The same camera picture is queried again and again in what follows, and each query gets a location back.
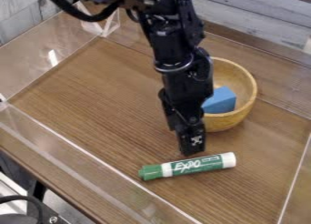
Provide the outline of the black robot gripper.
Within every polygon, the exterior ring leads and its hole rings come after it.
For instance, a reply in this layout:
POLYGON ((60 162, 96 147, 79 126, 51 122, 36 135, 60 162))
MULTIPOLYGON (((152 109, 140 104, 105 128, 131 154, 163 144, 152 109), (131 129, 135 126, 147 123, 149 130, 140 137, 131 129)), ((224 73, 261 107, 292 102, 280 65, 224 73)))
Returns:
POLYGON ((205 150, 205 127, 199 120, 203 117, 201 104, 213 93, 212 72, 209 54, 203 47, 197 47, 189 67, 183 72, 163 75, 164 87, 157 96, 169 130, 176 130, 184 156, 205 150))

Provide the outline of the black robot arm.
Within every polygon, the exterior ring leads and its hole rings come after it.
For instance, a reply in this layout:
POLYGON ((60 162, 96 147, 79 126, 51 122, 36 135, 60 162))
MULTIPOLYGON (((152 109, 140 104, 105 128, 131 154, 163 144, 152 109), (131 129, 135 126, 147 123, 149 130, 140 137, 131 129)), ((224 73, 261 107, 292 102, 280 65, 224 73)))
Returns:
POLYGON ((155 71, 161 75, 161 101, 169 130, 185 156, 205 150, 203 103, 213 95, 213 65, 199 46, 204 22, 192 0, 89 0, 116 4, 140 26, 153 51, 155 71))

